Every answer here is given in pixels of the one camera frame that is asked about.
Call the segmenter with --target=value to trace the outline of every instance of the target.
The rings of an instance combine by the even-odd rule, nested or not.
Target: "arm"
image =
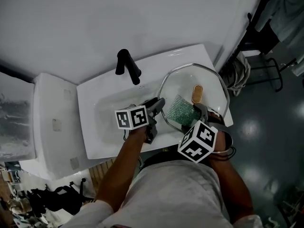
[[[218,132],[215,151],[224,151],[225,149],[225,134]],[[230,217],[230,222],[233,224],[242,217],[253,215],[254,211],[249,190],[230,161],[210,159],[209,162],[218,175],[221,193]]]
[[[114,212],[120,208],[129,190],[145,139],[146,127],[131,131],[116,160],[101,181],[96,199],[108,203]]]

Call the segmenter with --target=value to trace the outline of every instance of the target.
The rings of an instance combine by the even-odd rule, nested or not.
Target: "faucet spout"
[[[138,85],[140,83],[140,75],[142,74],[141,70],[135,64],[132,59],[129,51],[127,49],[122,49],[117,53],[117,67],[116,67],[116,75],[124,74],[124,66],[129,71],[130,77],[132,79],[133,84]]]

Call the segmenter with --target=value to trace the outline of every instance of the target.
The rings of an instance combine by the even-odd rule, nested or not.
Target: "white wall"
[[[0,0],[0,59],[79,84],[133,58],[204,43],[219,69],[259,0]]]

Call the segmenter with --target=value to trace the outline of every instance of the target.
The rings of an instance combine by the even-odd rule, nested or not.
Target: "wooden floor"
[[[89,169],[95,193],[97,193],[98,186],[101,180],[103,179],[104,175],[109,170],[111,165],[114,163],[115,159],[116,158],[112,158],[107,162],[101,163]]]

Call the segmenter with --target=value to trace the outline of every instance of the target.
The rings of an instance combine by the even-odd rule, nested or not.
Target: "t-shirt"
[[[168,161],[143,169],[116,213],[97,200],[83,206],[63,228],[262,228],[257,215],[231,225],[223,206],[219,179],[210,167]]]

